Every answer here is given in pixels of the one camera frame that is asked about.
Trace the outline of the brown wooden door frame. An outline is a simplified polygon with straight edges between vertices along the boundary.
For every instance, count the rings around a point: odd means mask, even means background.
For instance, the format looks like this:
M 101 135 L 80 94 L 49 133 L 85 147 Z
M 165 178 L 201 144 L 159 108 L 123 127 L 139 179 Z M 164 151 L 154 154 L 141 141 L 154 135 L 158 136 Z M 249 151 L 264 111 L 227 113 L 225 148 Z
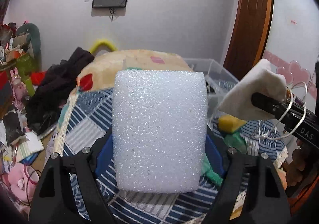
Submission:
M 238 0 L 224 67 L 242 79 L 260 60 L 266 44 L 272 0 Z

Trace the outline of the yellow sponge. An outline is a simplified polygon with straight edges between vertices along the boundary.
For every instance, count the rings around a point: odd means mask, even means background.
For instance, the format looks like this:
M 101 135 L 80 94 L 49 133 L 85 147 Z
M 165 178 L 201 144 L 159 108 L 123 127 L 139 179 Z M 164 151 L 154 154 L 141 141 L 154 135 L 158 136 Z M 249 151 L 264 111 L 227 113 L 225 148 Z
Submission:
M 247 122 L 231 115 L 222 115 L 218 119 L 218 128 L 221 132 L 234 133 Z

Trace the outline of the pink bunny toy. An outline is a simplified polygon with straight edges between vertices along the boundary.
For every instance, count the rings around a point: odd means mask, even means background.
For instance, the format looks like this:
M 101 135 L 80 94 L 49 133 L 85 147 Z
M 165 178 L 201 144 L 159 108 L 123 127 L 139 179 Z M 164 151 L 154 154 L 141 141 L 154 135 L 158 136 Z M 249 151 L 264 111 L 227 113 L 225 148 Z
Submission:
M 10 75 L 14 105 L 19 106 L 22 104 L 22 99 L 27 95 L 27 88 L 18 73 L 18 68 L 10 70 Z

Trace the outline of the white foam block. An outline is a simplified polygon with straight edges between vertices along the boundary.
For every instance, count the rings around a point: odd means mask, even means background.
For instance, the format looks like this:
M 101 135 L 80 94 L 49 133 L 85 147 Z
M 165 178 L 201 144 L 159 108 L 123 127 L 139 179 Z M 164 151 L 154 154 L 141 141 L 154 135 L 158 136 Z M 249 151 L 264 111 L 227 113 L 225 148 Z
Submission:
M 207 136 L 204 74 L 122 70 L 112 95 L 117 186 L 142 193 L 198 188 Z

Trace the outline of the black clothing pile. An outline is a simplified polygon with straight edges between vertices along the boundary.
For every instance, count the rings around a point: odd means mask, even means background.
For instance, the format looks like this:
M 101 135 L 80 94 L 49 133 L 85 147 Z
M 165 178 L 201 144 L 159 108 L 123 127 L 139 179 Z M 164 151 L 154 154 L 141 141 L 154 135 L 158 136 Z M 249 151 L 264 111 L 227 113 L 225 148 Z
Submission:
M 59 119 L 60 106 L 76 87 L 77 76 L 93 60 L 94 56 L 90 52 L 78 47 L 69 60 L 62 60 L 47 70 L 35 94 L 25 106 L 29 129 L 41 134 Z

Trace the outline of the blue white patterned tablecloth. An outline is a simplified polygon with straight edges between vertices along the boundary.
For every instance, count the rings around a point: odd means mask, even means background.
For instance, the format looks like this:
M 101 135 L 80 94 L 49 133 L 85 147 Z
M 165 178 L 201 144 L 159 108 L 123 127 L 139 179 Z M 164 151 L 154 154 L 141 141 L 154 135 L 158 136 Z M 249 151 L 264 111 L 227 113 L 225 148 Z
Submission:
M 70 95 L 30 222 L 287 223 L 271 159 L 214 136 L 207 99 L 196 72 Z

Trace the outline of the clear plastic storage box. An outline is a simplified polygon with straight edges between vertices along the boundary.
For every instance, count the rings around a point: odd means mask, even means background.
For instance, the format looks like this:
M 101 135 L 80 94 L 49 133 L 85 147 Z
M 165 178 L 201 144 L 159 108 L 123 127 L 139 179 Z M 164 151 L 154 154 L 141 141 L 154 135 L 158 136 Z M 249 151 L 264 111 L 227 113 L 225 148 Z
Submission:
M 208 125 L 212 128 L 215 119 L 224 115 L 217 107 L 238 83 L 238 79 L 213 59 L 185 58 L 184 60 L 193 71 L 204 73 L 208 95 Z

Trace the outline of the white drawstring cloth pouch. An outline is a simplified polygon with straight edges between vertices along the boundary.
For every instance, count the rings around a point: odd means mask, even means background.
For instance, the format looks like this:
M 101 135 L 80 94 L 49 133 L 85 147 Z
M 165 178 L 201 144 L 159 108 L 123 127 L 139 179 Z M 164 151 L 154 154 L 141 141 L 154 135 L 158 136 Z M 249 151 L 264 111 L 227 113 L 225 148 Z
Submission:
M 292 95 L 284 76 L 272 72 L 270 61 L 261 59 L 226 94 L 217 109 L 246 121 L 274 119 L 275 116 L 271 113 L 252 104 L 252 95 L 256 93 L 280 103 L 284 103 L 288 95 Z

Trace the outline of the green knitted glove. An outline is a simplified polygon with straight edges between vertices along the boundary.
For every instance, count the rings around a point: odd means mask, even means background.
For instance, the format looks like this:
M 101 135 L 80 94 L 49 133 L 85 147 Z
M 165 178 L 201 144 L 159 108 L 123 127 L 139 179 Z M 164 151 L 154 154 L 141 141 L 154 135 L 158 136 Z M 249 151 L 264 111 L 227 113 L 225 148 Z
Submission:
M 215 136 L 210 127 L 207 127 L 202 175 L 219 187 L 226 179 L 232 161 L 228 149 L 223 139 Z

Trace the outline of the red box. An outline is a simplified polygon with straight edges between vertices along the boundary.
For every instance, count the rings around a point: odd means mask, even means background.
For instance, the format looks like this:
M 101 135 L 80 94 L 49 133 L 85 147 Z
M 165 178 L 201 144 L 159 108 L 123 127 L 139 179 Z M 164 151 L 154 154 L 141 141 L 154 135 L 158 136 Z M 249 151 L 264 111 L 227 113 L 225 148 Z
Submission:
M 41 82 L 43 81 L 46 75 L 46 71 L 44 72 L 32 72 L 30 74 L 31 82 L 34 86 L 40 86 Z

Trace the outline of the grey green plush pillow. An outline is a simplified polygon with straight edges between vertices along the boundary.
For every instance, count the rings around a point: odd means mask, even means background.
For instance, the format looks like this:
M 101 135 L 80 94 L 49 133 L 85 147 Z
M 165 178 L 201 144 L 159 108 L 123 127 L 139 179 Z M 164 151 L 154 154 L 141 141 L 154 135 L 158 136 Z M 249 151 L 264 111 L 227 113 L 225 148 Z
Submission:
M 38 59 L 40 57 L 40 32 L 38 27 L 33 23 L 26 23 L 20 26 L 17 31 L 16 35 L 24 35 L 28 34 L 27 41 L 30 43 L 32 49 L 29 51 L 31 57 Z

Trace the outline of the green cardboard box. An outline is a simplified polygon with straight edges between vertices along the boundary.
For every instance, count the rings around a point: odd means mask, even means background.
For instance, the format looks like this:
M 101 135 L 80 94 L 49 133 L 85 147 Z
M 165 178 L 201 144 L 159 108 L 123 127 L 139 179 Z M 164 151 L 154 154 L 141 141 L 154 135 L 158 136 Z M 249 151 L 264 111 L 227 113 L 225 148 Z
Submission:
M 35 89 L 30 76 L 31 73 L 39 70 L 38 60 L 31 57 L 29 53 L 25 53 L 16 59 L 16 67 L 22 82 L 25 84 L 28 95 L 32 97 L 35 94 Z

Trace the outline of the pink plush toy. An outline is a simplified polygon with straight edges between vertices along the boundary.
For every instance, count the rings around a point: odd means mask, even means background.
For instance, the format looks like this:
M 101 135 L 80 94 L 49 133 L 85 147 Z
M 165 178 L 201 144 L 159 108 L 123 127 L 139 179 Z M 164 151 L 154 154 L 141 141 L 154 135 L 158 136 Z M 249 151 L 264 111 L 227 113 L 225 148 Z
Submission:
M 31 202 L 40 176 L 29 165 L 17 163 L 8 174 L 9 188 L 13 195 L 23 202 Z

